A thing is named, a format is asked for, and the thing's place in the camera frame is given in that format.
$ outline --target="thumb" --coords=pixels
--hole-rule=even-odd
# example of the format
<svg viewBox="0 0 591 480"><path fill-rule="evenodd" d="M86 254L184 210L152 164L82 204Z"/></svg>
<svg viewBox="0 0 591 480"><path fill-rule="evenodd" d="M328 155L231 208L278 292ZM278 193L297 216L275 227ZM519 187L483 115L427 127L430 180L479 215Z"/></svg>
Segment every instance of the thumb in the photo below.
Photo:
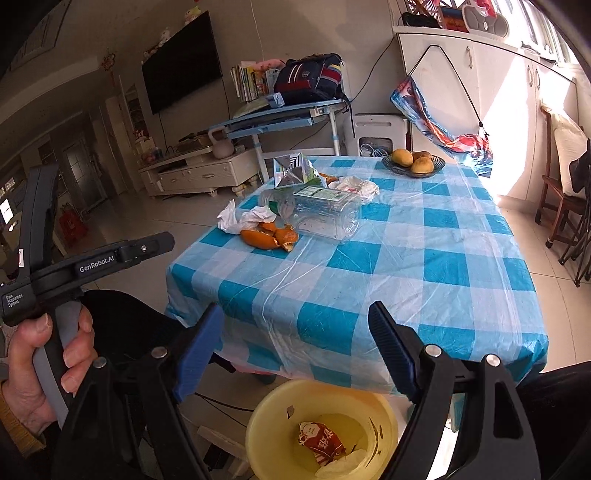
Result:
<svg viewBox="0 0 591 480"><path fill-rule="evenodd" d="M41 392L33 368L33 353L47 343L52 325L46 313L37 320L25 320L18 326L8 347L8 378L16 391L32 395Z"/></svg>

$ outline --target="person's left hand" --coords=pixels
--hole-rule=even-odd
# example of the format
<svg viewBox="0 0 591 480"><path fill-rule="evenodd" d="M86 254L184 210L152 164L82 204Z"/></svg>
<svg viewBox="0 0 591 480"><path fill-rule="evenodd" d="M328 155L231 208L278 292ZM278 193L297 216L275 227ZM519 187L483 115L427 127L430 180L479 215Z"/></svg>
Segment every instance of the person's left hand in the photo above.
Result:
<svg viewBox="0 0 591 480"><path fill-rule="evenodd" d="M2 384L4 400L14 416L37 436L56 420L33 368L33 353L47 343L53 327L48 314L21 322L8 346L8 380ZM67 392L78 391L92 361L97 358L94 342L92 316L83 306L78 333L64 349L64 362L69 370L61 378L61 386Z"/></svg>

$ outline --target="white tissue paper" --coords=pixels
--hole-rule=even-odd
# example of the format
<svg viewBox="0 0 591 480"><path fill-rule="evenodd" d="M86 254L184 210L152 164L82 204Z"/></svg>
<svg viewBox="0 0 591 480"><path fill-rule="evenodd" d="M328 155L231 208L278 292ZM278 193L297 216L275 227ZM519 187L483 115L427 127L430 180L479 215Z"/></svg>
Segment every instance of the white tissue paper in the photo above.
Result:
<svg viewBox="0 0 591 480"><path fill-rule="evenodd" d="M364 205L371 202L376 195L379 195L379 187L374 182L361 180L357 177L342 177L339 181L332 182L329 188L357 193Z"/></svg>
<svg viewBox="0 0 591 480"><path fill-rule="evenodd" d="M330 462L326 466L321 466L316 471L316 478L337 478L345 476L347 473L355 470L363 462L367 454L365 450L355 450L346 457Z"/></svg>
<svg viewBox="0 0 591 480"><path fill-rule="evenodd" d="M274 222L276 218L277 215L269 207L254 207L237 220L236 203L230 200L228 206L217 216L217 227L226 233L239 235L243 230L254 230L260 222Z"/></svg>

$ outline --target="blue and white tablecloth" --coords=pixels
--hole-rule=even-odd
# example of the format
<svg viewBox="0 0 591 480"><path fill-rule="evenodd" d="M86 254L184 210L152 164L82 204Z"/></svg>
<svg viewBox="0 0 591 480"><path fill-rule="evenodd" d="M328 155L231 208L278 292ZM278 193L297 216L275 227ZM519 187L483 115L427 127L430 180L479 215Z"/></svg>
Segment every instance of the blue and white tablecloth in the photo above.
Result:
<svg viewBox="0 0 591 480"><path fill-rule="evenodd" d="M312 160L323 173L379 186L353 238L302 235L288 254L214 227L167 270L170 316L193 325L218 302L227 318L216 351L240 370L381 393L394 385L368 329L376 300L452 357L496 353L516 380L543 367L548 337L531 276L473 170L448 164L417 180L374 158Z"/></svg>

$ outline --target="yellow trash bin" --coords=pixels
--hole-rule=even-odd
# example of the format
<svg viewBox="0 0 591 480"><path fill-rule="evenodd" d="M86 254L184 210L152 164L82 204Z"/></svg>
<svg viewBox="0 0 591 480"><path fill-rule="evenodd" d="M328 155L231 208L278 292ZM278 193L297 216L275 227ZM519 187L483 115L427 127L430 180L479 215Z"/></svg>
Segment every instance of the yellow trash bin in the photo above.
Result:
<svg viewBox="0 0 591 480"><path fill-rule="evenodd" d="M292 380L269 393L246 430L246 454L260 480L314 480L320 468L314 453L298 444L300 423L317 421L333 430L347 453L365 450L352 471L325 477L377 480L396 445L392 407L378 394L309 380Z"/></svg>

